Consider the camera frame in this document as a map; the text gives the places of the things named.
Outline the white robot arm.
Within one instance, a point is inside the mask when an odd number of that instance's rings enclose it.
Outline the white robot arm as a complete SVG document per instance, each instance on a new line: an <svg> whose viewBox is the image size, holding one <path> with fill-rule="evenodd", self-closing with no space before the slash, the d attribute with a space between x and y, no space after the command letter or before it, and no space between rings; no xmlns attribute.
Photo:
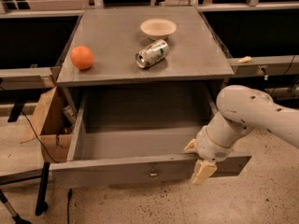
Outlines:
<svg viewBox="0 0 299 224"><path fill-rule="evenodd" d="M241 85L227 86L216 99L217 112L196 137L184 148L200 159L192 174L200 185L217 171L234 144L255 128L262 128L288 144L299 147L299 111L276 104L264 91Z"/></svg>

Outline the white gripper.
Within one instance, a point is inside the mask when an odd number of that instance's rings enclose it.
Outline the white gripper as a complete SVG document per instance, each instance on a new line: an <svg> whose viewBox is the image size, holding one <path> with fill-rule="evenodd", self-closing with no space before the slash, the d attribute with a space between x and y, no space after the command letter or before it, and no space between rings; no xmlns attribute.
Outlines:
<svg viewBox="0 0 299 224"><path fill-rule="evenodd" d="M198 153L205 161L195 163L191 181L194 185L201 185L216 171L215 162L225 161L233 150L234 144L248 135L252 127L226 119L217 112L213 119L204 126L183 149L184 153Z"/></svg>

